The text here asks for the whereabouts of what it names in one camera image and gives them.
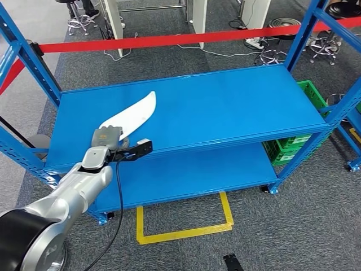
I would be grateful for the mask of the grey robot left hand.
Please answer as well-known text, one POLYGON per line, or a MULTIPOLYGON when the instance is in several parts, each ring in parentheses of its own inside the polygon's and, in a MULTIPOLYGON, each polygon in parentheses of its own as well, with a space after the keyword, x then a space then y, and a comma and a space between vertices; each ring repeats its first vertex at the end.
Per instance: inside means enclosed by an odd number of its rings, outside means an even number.
POLYGON ((126 149, 130 146, 130 140, 127 137, 120 139, 123 135, 123 129, 120 126, 108 127, 102 126, 96 129, 91 140, 91 147, 108 147, 110 151, 118 151, 126 149))

